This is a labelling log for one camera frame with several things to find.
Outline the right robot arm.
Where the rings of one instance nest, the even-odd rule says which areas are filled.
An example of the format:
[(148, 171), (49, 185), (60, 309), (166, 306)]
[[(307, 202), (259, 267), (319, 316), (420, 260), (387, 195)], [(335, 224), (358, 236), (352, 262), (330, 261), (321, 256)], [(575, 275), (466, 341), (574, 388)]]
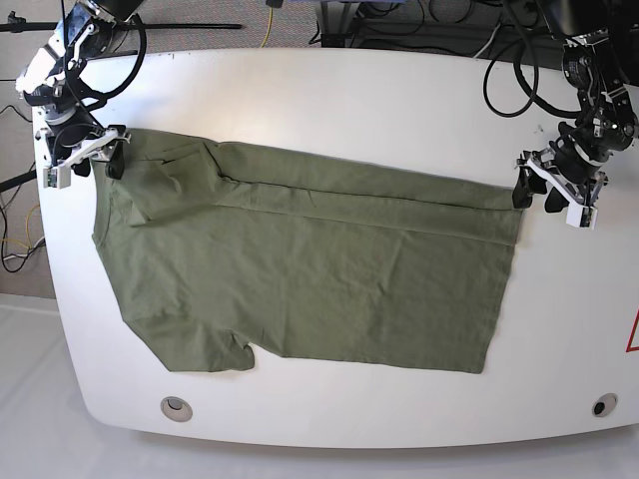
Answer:
[[(48, 164), (46, 188), (64, 189), (71, 176), (87, 177), (94, 163), (106, 165), (106, 175), (122, 178), (124, 146), (131, 134), (124, 125), (103, 126), (93, 115), (122, 94), (136, 79), (147, 52), (147, 33), (138, 10), (140, 1), (78, 1), (62, 11), (48, 42), (16, 79), (26, 103), (44, 117)], [(134, 66), (124, 81), (108, 92), (87, 85), (81, 75), (88, 63), (108, 50), (118, 27), (139, 34)]]

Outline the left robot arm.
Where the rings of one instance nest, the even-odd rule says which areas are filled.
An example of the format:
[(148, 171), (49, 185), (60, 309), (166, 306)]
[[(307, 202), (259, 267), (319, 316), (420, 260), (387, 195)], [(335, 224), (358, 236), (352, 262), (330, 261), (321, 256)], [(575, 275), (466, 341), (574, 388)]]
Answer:
[[(527, 101), (516, 116), (537, 105), (559, 119), (558, 136), (517, 161), (512, 192), (516, 209), (545, 198), (547, 213), (566, 212), (578, 228), (593, 226), (595, 203), (608, 177), (603, 165), (638, 138), (638, 115), (629, 87), (638, 83), (638, 4), (635, 1), (540, 1), (544, 25), (524, 26), (510, 2), (502, 8), (519, 34), (510, 43), (516, 81)], [(540, 63), (533, 45), (550, 36), (563, 44), (561, 72), (577, 93), (576, 111), (559, 109), (539, 92)]]

